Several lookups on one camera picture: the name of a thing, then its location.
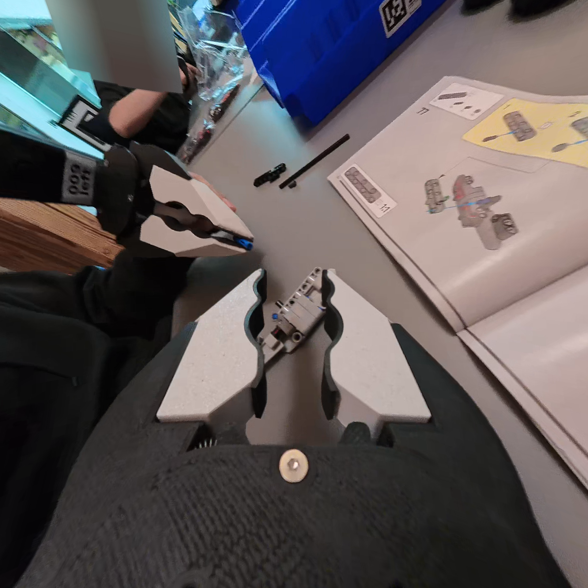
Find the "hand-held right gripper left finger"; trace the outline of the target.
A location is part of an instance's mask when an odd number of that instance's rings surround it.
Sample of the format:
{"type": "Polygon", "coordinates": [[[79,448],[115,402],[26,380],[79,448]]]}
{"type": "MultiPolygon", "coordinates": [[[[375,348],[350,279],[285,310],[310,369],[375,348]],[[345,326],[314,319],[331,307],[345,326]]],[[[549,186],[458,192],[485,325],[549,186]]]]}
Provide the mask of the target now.
{"type": "Polygon", "coordinates": [[[255,270],[196,321],[156,413],[159,422],[247,423],[267,403],[267,274],[255,270]]]}

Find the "person's left hand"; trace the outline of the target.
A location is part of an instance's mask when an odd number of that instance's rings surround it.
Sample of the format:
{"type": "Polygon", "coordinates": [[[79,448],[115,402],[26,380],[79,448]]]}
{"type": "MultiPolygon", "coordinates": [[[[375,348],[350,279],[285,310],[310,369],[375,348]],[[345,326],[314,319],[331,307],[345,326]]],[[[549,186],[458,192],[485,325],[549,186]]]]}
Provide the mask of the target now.
{"type": "Polygon", "coordinates": [[[233,213],[237,213],[237,208],[236,206],[221,192],[219,191],[216,187],[214,187],[209,181],[207,181],[204,177],[202,177],[201,175],[194,173],[194,172],[189,172],[190,178],[192,180],[194,180],[197,184],[198,184],[198,189],[200,191],[202,191],[202,189],[206,189],[208,192],[210,192],[211,194],[214,194],[219,200],[221,200],[222,202],[224,202],[224,204],[233,212],[233,213]]]}

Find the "black toy beam with holes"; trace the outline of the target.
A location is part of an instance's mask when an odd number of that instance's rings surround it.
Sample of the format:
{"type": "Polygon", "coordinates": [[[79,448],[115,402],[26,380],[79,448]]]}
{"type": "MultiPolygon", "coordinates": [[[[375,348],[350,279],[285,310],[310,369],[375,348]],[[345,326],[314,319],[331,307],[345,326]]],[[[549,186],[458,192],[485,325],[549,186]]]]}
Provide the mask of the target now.
{"type": "Polygon", "coordinates": [[[262,173],[254,179],[254,187],[260,187],[266,183],[272,183],[279,179],[281,175],[286,171],[286,164],[281,163],[272,169],[262,173]]]}

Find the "long black toy axle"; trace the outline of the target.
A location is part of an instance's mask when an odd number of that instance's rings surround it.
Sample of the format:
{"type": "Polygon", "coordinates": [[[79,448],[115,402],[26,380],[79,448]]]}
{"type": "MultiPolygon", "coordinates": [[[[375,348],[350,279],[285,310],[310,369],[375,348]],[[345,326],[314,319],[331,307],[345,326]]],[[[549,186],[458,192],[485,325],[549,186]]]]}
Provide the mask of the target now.
{"type": "Polygon", "coordinates": [[[331,153],[337,151],[342,145],[348,142],[350,139],[349,134],[344,134],[341,138],[339,138],[336,142],[332,143],[327,149],[320,152],[316,155],[310,162],[302,166],[298,169],[294,174],[290,177],[286,178],[282,183],[279,185],[279,189],[284,189],[285,187],[290,186],[291,184],[296,184],[297,180],[303,176],[306,172],[310,171],[314,166],[318,165],[322,160],[327,158],[331,153]]]}

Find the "black framed white sign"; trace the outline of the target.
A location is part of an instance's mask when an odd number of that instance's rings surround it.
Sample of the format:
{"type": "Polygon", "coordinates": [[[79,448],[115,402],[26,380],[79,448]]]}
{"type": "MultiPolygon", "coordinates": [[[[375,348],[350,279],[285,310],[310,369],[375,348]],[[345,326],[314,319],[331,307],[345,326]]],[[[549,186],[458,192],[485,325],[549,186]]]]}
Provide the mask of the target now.
{"type": "Polygon", "coordinates": [[[88,129],[88,123],[94,120],[97,115],[98,109],[92,103],[82,96],[75,95],[55,125],[102,153],[106,153],[110,150],[111,145],[96,137],[88,129]]]}

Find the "grey desk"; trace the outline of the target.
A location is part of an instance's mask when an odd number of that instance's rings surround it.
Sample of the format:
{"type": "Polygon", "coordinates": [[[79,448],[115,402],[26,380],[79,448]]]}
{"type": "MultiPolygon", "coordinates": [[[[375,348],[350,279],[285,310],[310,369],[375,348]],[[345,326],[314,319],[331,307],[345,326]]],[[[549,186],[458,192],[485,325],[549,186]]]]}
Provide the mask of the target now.
{"type": "Polygon", "coordinates": [[[327,176],[444,76],[543,95],[587,94],[587,1],[533,19],[509,1],[476,13],[445,3],[321,124],[289,117],[261,87],[190,167],[219,189],[254,233],[254,251],[197,262],[175,307],[173,331],[194,320],[254,269],[268,272],[266,320],[316,266],[335,268],[400,323],[455,378],[495,428],[526,489],[551,553],[573,587],[587,587],[587,492],[499,381],[453,334],[383,250],[327,176]],[[280,183],[339,138],[350,139],[297,180],[280,183]],[[254,179],[284,163],[272,183],[254,179]]]}

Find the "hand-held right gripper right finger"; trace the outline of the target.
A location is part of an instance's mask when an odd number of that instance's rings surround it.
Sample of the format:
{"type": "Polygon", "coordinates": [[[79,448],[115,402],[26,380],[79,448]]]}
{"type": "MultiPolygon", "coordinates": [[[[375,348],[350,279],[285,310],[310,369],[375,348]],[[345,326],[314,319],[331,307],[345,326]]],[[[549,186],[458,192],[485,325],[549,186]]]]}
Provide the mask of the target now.
{"type": "Polygon", "coordinates": [[[340,425],[427,423],[430,409],[388,318],[333,270],[322,272],[325,417],[340,425]]]}

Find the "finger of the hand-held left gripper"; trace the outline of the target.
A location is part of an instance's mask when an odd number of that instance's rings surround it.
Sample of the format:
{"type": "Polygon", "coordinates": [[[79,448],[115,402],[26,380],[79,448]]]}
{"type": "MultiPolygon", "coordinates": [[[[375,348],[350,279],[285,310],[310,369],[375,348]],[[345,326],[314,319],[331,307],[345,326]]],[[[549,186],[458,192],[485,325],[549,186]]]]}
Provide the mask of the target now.
{"type": "Polygon", "coordinates": [[[212,232],[197,229],[198,219],[196,217],[185,224],[169,215],[153,215],[142,224],[139,237],[142,243],[155,246],[178,258],[225,258],[248,252],[233,243],[232,236],[237,235],[219,228],[213,228],[212,232]]]}
{"type": "Polygon", "coordinates": [[[183,178],[161,167],[154,166],[149,185],[156,208],[160,213],[171,203],[182,205],[192,217],[203,217],[222,231],[245,239],[254,239],[252,232],[240,217],[221,200],[206,189],[200,191],[198,184],[188,176],[183,178]]]}

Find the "person's black printed shirt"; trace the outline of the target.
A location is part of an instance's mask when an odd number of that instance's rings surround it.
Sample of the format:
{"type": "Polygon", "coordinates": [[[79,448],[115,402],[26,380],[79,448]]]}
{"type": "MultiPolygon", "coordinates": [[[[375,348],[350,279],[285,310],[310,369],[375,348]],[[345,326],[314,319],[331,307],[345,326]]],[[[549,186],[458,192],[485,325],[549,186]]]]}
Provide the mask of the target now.
{"type": "Polygon", "coordinates": [[[73,275],[1,273],[1,587],[27,568],[101,417],[171,338],[172,316],[151,340],[87,323],[73,275]]]}

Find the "grey toy brick assembly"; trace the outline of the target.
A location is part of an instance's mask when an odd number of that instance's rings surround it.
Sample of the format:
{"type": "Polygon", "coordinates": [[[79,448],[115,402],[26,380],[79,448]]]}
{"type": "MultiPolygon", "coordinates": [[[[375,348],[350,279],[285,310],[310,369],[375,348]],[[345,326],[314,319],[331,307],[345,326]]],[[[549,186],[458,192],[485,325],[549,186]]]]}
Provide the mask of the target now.
{"type": "Polygon", "coordinates": [[[293,353],[323,320],[326,307],[322,299],[322,274],[322,268],[313,268],[285,302],[275,303],[277,312],[272,315],[272,329],[266,336],[258,336],[265,364],[293,353]]]}

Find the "building instruction booklet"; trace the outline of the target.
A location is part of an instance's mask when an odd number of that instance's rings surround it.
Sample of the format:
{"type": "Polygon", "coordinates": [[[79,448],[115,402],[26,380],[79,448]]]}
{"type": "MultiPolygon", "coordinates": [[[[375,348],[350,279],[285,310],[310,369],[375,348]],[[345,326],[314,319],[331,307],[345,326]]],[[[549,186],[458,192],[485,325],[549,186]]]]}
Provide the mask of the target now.
{"type": "Polygon", "coordinates": [[[329,177],[587,486],[587,97],[443,77],[329,177]]]}

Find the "person's left forearm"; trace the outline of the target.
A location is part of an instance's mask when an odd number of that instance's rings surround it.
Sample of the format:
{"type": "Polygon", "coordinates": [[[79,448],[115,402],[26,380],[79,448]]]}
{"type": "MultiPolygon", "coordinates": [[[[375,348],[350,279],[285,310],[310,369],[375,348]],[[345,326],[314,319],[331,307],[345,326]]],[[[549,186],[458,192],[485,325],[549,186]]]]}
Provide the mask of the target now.
{"type": "Polygon", "coordinates": [[[192,264],[189,258],[139,258],[123,251],[111,268],[87,266],[71,276],[77,306],[87,323],[110,336],[151,340],[170,323],[192,264]]]}

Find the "clear plastic parts bag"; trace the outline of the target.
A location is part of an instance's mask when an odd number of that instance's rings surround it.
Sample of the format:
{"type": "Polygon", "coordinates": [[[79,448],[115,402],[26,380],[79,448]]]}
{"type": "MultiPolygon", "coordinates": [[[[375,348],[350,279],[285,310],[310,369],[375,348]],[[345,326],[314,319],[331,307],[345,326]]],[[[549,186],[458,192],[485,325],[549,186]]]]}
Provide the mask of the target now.
{"type": "Polygon", "coordinates": [[[245,74],[248,51],[234,11],[221,1],[177,1],[175,14],[196,73],[194,121],[189,137],[199,126],[213,126],[226,104],[238,92],[245,74]]]}

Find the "blue plastic bin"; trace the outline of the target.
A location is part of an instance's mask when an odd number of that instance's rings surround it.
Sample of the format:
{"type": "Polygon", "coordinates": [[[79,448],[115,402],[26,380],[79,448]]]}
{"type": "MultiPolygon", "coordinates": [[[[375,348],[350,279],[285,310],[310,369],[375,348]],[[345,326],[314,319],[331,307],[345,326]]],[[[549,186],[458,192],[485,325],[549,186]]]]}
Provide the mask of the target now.
{"type": "Polygon", "coordinates": [[[445,1],[240,1],[254,67],[292,118],[323,121],[445,1]]]}

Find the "wooden post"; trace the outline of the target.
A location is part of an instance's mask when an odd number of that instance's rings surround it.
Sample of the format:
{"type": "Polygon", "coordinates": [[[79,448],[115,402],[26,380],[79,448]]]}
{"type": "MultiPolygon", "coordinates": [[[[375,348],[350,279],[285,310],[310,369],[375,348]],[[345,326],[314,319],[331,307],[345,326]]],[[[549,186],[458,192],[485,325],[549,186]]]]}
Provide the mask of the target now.
{"type": "Polygon", "coordinates": [[[122,247],[96,216],[70,205],[1,199],[1,268],[55,270],[109,268],[122,247]]]}

